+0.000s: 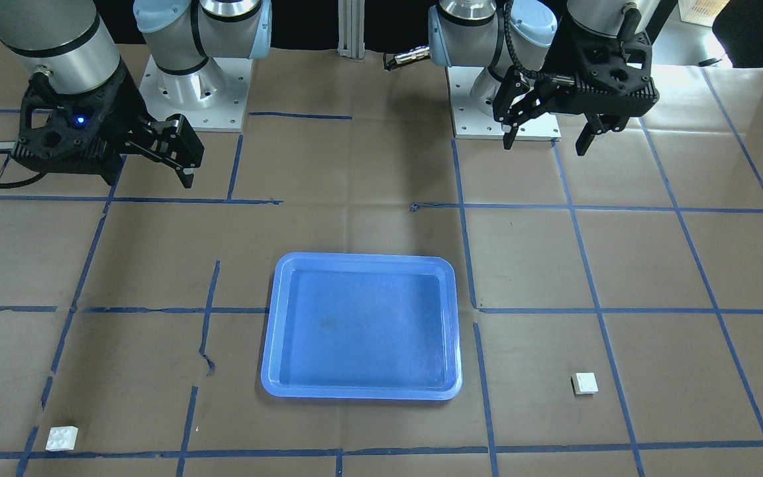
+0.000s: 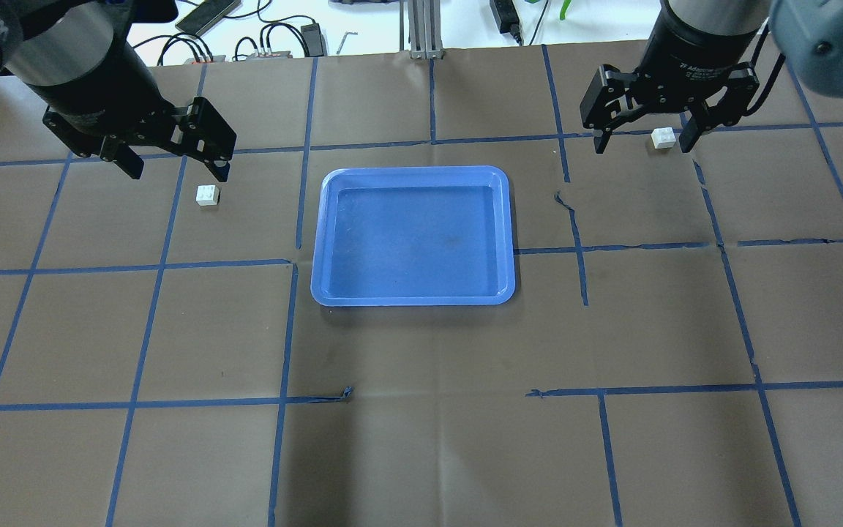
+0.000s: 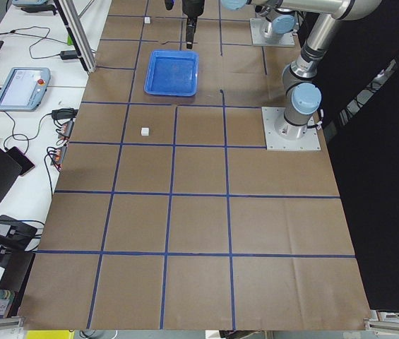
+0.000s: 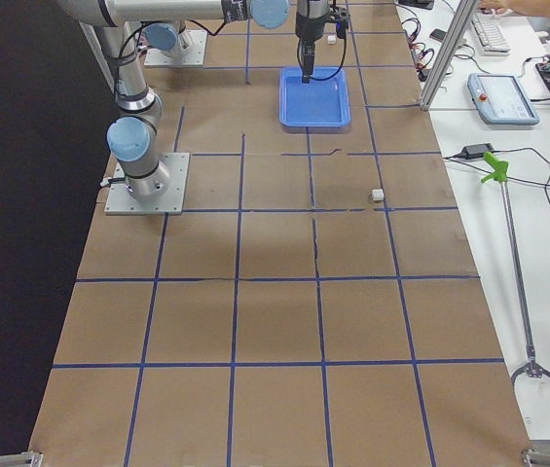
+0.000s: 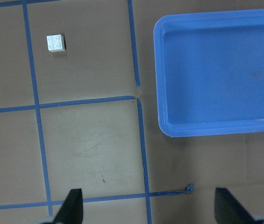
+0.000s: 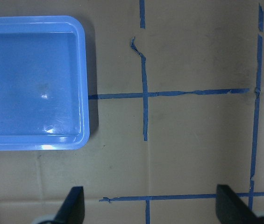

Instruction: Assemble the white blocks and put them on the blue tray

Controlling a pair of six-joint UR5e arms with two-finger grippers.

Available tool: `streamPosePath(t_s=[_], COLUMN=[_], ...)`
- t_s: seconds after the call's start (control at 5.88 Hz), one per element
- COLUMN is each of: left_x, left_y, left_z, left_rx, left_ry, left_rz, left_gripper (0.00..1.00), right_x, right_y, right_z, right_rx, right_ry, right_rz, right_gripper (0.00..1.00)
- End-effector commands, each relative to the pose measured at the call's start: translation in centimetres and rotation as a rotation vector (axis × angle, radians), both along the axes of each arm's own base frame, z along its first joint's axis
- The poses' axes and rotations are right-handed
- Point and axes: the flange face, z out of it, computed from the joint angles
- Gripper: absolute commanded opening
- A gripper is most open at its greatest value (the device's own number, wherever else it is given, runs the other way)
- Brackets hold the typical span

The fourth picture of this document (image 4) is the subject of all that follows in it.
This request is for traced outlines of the person's hand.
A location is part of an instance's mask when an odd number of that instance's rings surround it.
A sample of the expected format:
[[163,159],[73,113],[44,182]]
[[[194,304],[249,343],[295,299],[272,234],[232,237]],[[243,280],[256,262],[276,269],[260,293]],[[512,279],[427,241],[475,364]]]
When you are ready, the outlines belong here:
[[478,7],[481,10],[490,10],[495,14],[501,15],[512,9],[508,0],[480,0]]

